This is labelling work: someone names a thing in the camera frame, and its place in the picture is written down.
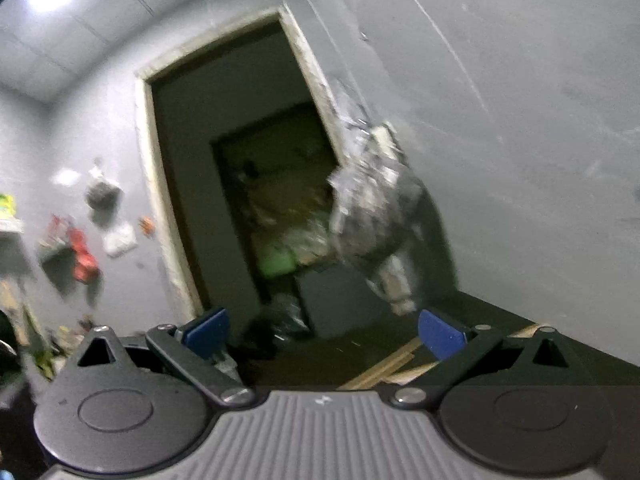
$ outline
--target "red hanging object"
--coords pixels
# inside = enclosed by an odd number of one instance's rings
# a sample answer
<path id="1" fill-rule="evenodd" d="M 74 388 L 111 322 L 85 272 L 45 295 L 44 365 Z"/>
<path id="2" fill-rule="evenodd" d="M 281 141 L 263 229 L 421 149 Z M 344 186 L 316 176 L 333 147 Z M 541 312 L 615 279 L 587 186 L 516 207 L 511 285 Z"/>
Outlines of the red hanging object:
<path id="1" fill-rule="evenodd" d="M 86 246 L 86 239 L 82 230 L 70 228 L 68 231 L 71 241 L 71 248 L 76 253 L 76 266 L 74 267 L 74 278 L 80 282 L 88 283 L 94 279 L 100 269 L 98 262 Z"/>

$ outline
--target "black circular disc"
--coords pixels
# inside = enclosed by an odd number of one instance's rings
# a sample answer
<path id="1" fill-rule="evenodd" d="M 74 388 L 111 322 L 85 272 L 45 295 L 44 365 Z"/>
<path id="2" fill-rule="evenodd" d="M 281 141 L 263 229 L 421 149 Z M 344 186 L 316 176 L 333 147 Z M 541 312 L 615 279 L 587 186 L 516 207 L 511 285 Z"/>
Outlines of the black circular disc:
<path id="1" fill-rule="evenodd" d="M 82 383 L 58 385 L 38 406 L 36 434 L 57 460 L 89 473 L 130 474 L 170 461 L 204 432 L 207 407 L 195 388 L 110 367 L 86 368 Z"/>
<path id="2" fill-rule="evenodd" d="M 482 384 L 453 388 L 440 405 L 452 441 L 487 466 L 525 475 L 564 474 L 597 460 L 611 432 L 594 386 Z"/>

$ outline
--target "ribbed panel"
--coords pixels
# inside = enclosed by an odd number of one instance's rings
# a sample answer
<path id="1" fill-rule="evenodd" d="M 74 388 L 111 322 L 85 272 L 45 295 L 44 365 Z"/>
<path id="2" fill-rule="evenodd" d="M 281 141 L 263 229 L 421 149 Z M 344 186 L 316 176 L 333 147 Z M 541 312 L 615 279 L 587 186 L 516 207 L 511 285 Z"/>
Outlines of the ribbed panel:
<path id="1" fill-rule="evenodd" d="M 273 392 L 220 417 L 191 456 L 153 480 L 507 480 L 452 450 L 423 413 L 374 392 Z M 49 480 L 77 480 L 56 473 Z M 585 470 L 564 480 L 601 480 Z"/>

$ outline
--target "wooden door frame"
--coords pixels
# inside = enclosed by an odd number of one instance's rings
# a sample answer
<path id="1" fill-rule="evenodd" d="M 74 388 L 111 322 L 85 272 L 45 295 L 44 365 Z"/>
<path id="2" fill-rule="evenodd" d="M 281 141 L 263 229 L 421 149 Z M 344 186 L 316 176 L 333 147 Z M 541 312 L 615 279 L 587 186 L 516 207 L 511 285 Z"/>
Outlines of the wooden door frame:
<path id="1" fill-rule="evenodd" d="M 286 4 L 260 10 L 212 28 L 158 57 L 136 74 L 136 129 L 146 188 L 156 219 L 156 236 L 161 245 L 162 258 L 175 301 L 180 305 L 185 322 L 199 316 L 203 312 L 203 306 L 172 207 L 158 139 L 152 84 L 194 58 L 276 22 L 280 23 L 289 41 L 336 158 L 343 164 L 340 119 L 336 113 L 334 98 L 316 57 Z"/>

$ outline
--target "blue pad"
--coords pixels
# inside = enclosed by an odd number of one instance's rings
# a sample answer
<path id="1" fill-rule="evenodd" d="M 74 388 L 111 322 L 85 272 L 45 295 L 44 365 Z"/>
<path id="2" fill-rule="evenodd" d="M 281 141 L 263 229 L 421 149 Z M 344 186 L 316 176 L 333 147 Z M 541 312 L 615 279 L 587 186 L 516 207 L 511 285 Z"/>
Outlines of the blue pad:
<path id="1" fill-rule="evenodd" d="M 194 354 L 209 359 L 214 352 L 223 348 L 229 328 L 229 314 L 224 308 L 220 308 L 181 327 L 181 343 Z"/>
<path id="2" fill-rule="evenodd" d="M 464 332 L 453 328 L 428 310 L 423 310 L 418 318 L 418 336 L 439 361 L 451 357 L 466 345 Z"/>

